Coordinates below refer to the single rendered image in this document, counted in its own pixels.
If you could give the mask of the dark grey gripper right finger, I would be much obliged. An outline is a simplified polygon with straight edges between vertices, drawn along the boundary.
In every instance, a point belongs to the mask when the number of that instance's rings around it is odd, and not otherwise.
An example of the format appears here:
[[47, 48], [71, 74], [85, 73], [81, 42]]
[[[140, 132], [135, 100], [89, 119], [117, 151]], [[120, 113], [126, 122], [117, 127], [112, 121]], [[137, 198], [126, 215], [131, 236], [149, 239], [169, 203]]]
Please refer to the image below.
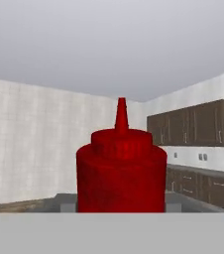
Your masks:
[[166, 193], [167, 212], [224, 212], [224, 208], [176, 192]]

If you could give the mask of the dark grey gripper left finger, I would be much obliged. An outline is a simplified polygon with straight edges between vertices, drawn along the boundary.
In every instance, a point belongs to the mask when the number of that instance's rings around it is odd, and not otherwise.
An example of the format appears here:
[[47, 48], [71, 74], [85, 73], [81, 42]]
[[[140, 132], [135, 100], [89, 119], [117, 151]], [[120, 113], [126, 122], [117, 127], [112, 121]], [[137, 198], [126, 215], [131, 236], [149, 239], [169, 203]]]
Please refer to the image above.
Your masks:
[[45, 201], [42, 207], [37, 208], [37, 212], [76, 212], [76, 193], [58, 193], [55, 197]]

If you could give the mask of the red ketchup bottle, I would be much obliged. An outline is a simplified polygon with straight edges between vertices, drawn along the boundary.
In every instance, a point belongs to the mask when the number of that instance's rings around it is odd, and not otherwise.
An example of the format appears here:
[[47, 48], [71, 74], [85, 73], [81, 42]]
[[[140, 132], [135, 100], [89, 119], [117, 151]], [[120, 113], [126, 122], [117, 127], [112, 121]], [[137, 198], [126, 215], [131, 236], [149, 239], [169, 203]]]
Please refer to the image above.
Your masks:
[[80, 212], [163, 212], [167, 153], [151, 133], [132, 129], [118, 99], [115, 126], [95, 131], [76, 152]]

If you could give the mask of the brown base cupboard run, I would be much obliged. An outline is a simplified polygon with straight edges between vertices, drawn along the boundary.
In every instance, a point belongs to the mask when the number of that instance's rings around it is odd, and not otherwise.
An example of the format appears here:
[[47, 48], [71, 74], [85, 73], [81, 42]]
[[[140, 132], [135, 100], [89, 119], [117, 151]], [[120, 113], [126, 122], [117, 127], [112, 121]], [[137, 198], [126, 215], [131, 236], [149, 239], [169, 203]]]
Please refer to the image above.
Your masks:
[[224, 172], [168, 164], [166, 188], [224, 209]]

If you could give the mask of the brown wall cupboard run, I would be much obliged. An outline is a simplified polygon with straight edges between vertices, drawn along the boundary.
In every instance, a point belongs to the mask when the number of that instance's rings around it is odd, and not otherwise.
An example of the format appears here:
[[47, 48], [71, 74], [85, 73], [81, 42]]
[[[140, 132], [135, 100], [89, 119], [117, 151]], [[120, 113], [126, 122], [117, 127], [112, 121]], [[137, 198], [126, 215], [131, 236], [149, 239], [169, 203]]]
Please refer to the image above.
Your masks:
[[224, 147], [224, 99], [149, 115], [158, 146]]

